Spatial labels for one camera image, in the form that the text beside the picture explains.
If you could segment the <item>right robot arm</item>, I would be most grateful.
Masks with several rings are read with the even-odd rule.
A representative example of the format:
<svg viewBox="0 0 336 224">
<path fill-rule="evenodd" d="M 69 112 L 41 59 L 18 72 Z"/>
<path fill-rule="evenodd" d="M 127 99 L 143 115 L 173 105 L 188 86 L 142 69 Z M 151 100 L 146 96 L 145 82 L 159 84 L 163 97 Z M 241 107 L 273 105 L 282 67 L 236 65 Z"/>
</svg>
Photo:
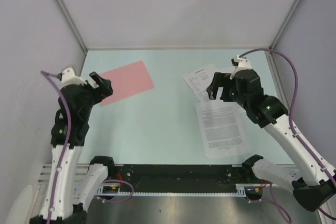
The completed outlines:
<svg viewBox="0 0 336 224">
<path fill-rule="evenodd" d="M 242 70 L 234 76 L 216 72 L 206 91 L 211 100 L 222 88 L 220 100 L 235 102 L 246 111 L 247 117 L 272 136 L 294 162 L 297 171 L 273 164 L 260 155 L 243 162 L 242 176 L 249 183 L 264 179 L 293 194 L 307 211 L 318 210 L 335 195 L 335 168 L 319 156 L 314 159 L 307 151 L 307 139 L 289 123 L 289 112 L 281 101 L 267 94 L 254 70 Z"/>
</svg>

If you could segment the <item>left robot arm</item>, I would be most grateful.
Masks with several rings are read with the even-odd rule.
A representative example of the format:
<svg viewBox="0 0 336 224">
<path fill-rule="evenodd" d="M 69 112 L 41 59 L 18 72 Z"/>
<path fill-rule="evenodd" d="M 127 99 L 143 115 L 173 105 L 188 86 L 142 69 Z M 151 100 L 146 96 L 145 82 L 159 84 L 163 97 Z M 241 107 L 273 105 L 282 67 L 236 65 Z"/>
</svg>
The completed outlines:
<svg viewBox="0 0 336 224">
<path fill-rule="evenodd" d="M 75 188 L 75 176 L 79 157 L 89 130 L 89 117 L 94 105 L 113 94 L 111 81 L 90 73 L 95 82 L 77 76 L 69 67 L 59 74 L 42 71 L 41 74 L 56 88 L 53 82 L 61 81 L 56 88 L 59 110 L 51 130 L 52 164 L 50 179 L 43 206 L 30 223 L 86 223 L 87 212 L 98 187 L 115 178 L 114 160 L 108 156 L 95 156 L 85 178 Z"/>
</svg>

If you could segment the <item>printed text sheet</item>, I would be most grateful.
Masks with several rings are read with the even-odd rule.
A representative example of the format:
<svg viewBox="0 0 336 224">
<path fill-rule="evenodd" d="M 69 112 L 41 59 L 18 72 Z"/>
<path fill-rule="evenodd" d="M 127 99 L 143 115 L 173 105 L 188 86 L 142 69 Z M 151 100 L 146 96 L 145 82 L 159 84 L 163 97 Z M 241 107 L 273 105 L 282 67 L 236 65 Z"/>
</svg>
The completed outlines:
<svg viewBox="0 0 336 224">
<path fill-rule="evenodd" d="M 212 100 L 195 105 L 199 128 L 210 159 L 247 155 L 250 146 L 234 102 Z"/>
</svg>

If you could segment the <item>pink clipboard folder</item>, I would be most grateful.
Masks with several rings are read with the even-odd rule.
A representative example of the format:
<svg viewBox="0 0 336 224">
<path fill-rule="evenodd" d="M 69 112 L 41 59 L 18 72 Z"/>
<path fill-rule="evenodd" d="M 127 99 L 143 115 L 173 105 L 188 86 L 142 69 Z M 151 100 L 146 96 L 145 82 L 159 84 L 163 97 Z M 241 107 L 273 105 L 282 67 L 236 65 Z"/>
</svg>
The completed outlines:
<svg viewBox="0 0 336 224">
<path fill-rule="evenodd" d="M 100 74 L 111 81 L 113 95 L 100 105 L 106 106 L 154 88 L 154 83 L 143 61 L 137 61 Z"/>
</svg>

